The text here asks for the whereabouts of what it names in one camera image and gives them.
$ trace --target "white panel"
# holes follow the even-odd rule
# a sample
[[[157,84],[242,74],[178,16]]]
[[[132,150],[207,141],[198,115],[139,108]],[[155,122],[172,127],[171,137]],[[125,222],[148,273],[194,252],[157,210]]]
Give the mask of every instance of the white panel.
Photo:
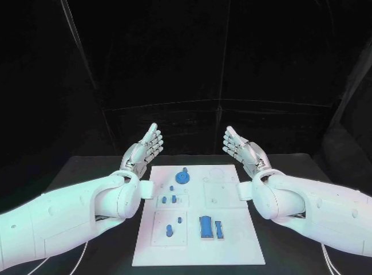
[[[190,181],[178,184],[174,177],[183,167],[151,168],[157,188],[154,199],[144,203],[132,266],[263,265],[247,204],[236,193],[234,166],[185,166]],[[184,207],[172,209],[171,195],[187,202]],[[165,206],[161,196],[167,196]],[[211,206],[207,200],[213,198],[217,202]],[[177,224],[181,213],[185,219]],[[213,238],[200,237],[198,218],[204,215],[211,218]],[[222,223],[223,239],[216,237],[214,221]],[[172,226],[171,237],[165,236],[167,224]]]

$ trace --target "black table surface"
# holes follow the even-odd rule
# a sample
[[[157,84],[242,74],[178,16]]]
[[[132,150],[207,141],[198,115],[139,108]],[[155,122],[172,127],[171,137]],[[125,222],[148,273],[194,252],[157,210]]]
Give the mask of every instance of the black table surface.
[[[286,175],[330,182],[317,164],[307,154],[269,155],[271,165]],[[69,159],[46,192],[106,176],[118,170],[122,157],[95,156]],[[209,156],[157,156],[148,166],[142,179],[149,178],[151,166],[164,165],[204,165],[234,164],[239,180],[247,181],[249,177],[242,165],[227,155]],[[299,235],[289,228],[265,220],[247,202],[250,219],[259,246],[263,254],[265,265],[223,265],[223,266],[151,266],[132,267],[135,241],[144,202],[131,219],[102,233],[87,243],[84,255],[73,275],[77,274],[330,274],[321,252],[320,243]],[[33,275],[69,274],[82,254],[83,245],[66,253],[51,257]],[[372,258],[344,253],[327,247],[331,263],[341,275],[372,274]],[[27,274],[41,260],[27,262],[0,274]]]

